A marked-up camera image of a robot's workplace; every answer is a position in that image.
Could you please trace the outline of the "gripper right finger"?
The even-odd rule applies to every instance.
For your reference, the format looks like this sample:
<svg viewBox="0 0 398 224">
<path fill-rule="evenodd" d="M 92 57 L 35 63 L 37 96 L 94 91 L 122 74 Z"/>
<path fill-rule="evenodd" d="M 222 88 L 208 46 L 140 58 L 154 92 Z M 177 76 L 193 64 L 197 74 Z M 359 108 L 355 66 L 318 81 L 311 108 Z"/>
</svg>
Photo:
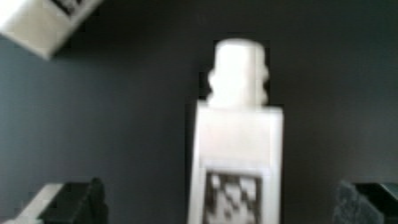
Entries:
<svg viewBox="0 0 398 224">
<path fill-rule="evenodd" d="M 339 183 L 334 224 L 398 224 L 398 183 Z"/>
</svg>

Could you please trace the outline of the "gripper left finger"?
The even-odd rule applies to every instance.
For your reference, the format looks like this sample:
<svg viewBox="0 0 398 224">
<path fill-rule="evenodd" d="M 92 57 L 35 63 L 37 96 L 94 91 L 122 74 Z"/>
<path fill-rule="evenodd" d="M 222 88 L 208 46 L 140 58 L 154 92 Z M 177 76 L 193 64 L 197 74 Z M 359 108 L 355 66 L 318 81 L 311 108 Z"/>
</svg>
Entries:
<svg viewBox="0 0 398 224">
<path fill-rule="evenodd" d="M 101 180 L 46 184 L 10 224 L 106 224 Z"/>
</svg>

